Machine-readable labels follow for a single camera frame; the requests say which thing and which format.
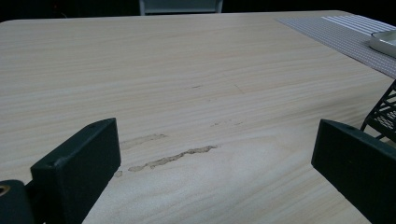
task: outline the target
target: gray placemat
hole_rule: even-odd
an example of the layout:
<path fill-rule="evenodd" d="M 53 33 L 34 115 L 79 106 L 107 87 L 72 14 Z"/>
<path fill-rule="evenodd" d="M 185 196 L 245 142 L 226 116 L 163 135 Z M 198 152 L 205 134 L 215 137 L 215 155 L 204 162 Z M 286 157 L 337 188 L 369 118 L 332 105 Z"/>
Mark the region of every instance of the gray placemat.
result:
<path fill-rule="evenodd" d="M 277 21 L 367 66 L 396 78 L 396 59 L 371 49 L 373 32 L 396 27 L 363 16 L 283 18 Z"/>

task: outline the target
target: light wood grain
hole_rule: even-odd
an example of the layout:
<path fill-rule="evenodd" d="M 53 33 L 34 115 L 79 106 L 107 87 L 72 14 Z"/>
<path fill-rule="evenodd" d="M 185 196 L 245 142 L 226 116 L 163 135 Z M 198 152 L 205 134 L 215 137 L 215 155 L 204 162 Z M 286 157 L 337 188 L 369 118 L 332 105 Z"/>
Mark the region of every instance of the light wood grain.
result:
<path fill-rule="evenodd" d="M 392 79 L 274 20 L 344 14 L 4 22 L 0 179 L 116 118 L 86 224 L 368 223 L 310 160 L 320 119 L 359 127 Z"/>

